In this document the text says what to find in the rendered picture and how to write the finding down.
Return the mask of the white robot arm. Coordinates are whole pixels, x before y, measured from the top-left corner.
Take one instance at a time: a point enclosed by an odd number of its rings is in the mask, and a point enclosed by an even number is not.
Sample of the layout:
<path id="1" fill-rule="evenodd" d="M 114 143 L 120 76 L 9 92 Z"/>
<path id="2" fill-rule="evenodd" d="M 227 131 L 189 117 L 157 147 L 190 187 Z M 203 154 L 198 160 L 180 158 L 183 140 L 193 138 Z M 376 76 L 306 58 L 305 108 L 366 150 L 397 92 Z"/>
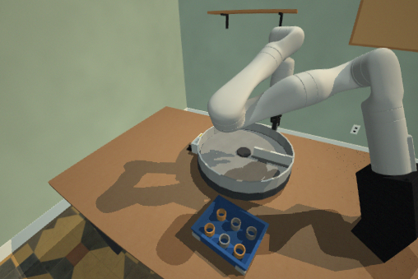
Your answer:
<path id="1" fill-rule="evenodd" d="M 214 127 L 232 133 L 261 120 L 315 105 L 338 92 L 370 86 L 370 96 L 361 103 L 361 109 L 372 171 L 385 175 L 417 171 L 413 139 L 407 132 L 402 104 L 402 74 L 395 53 L 379 48 L 334 68 L 293 75 L 295 61 L 289 57 L 303 42 L 301 28 L 275 27 L 269 35 L 269 44 L 209 99 L 207 110 Z M 271 75 L 270 88 L 248 99 L 253 89 Z"/>

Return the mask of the blue crate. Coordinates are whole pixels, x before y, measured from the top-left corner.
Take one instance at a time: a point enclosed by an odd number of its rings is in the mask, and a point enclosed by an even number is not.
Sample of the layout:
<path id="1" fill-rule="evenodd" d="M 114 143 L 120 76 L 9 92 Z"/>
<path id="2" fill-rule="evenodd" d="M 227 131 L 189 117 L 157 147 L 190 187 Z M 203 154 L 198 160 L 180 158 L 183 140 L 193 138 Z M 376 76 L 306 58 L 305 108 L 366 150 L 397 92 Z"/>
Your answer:
<path id="1" fill-rule="evenodd" d="M 226 219 L 224 221 L 219 221 L 216 218 L 216 212 L 220 208 L 226 210 Z M 231 220 L 236 217 L 241 220 L 241 226 L 238 231 L 230 228 Z M 206 223 L 212 223 L 215 226 L 215 234 L 212 237 L 205 235 L 204 226 Z M 246 230 L 249 226 L 257 229 L 257 235 L 254 240 L 249 240 L 246 237 Z M 224 260 L 233 265 L 237 271 L 245 274 L 266 234 L 267 226 L 265 221 L 218 195 L 193 224 L 191 230 L 193 230 L 192 234 L 196 239 L 201 240 L 206 246 L 219 254 Z M 221 234 L 227 234 L 230 237 L 230 244 L 225 249 L 219 245 Z M 241 259 L 234 256 L 234 248 L 237 244 L 242 244 L 246 249 L 244 257 Z"/>

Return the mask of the bronze bushing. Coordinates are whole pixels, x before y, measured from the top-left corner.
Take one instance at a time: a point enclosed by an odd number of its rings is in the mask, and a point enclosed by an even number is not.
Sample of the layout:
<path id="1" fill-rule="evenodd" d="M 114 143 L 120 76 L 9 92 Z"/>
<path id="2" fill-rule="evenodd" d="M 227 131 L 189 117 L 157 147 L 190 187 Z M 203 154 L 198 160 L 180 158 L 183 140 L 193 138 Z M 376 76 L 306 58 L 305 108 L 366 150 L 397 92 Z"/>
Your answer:
<path id="1" fill-rule="evenodd" d="M 212 232 L 207 232 L 208 228 L 212 228 L 213 231 Z M 208 236 L 208 237 L 212 237 L 215 234 L 215 226 L 212 223 L 206 224 L 205 227 L 204 227 L 204 230 L 205 230 L 205 235 Z"/>
<path id="2" fill-rule="evenodd" d="M 224 216 L 219 216 L 218 214 L 220 213 L 224 214 Z M 216 212 L 216 218 L 219 221 L 224 221 L 226 219 L 226 210 L 223 208 L 218 209 Z"/>
<path id="3" fill-rule="evenodd" d="M 237 254 L 236 251 L 235 251 L 236 249 L 242 249 L 244 253 Z M 245 247 L 242 244 L 237 244 L 234 248 L 234 256 L 238 259 L 241 259 L 241 258 L 244 257 L 244 254 L 245 254 Z"/>

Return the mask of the grey metal sleeve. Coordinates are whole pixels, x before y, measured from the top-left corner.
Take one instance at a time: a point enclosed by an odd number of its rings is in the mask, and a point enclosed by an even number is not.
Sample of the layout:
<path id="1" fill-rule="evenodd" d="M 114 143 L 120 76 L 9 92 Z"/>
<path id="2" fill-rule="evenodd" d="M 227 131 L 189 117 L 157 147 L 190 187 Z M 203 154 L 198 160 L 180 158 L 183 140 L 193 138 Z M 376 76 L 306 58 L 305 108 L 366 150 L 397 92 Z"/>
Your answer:
<path id="1" fill-rule="evenodd" d="M 254 235 L 250 235 L 248 232 L 249 231 L 252 231 L 253 233 L 254 233 Z M 256 234 L 255 234 L 256 233 Z M 256 235 L 257 235 L 257 230 L 256 230 L 256 228 L 255 227 L 253 227 L 253 226 L 250 226 L 250 227 L 248 227 L 247 228 L 247 230 L 246 230 L 246 237 L 247 237 L 247 239 L 249 239 L 249 240 L 254 240 L 255 238 L 256 238 Z"/>
<path id="2" fill-rule="evenodd" d="M 232 223 L 238 223 L 239 224 L 239 226 L 234 226 Z M 241 226 L 241 220 L 239 219 L 239 218 L 233 218 L 232 220 L 231 220 L 231 223 L 230 223 L 230 228 L 232 229 L 232 230 L 234 230 L 234 231 L 238 231 L 239 229 L 240 229 L 240 226 Z"/>
<path id="3" fill-rule="evenodd" d="M 228 240 L 228 242 L 226 243 L 226 244 L 223 244 L 222 242 L 221 242 L 221 239 L 227 239 Z M 222 248 L 227 248 L 228 246 L 229 246 L 229 244 L 230 244 L 230 237 L 227 235 L 227 234 L 222 234 L 222 235 L 220 235 L 220 238 L 219 238 L 219 245 L 222 247 Z"/>

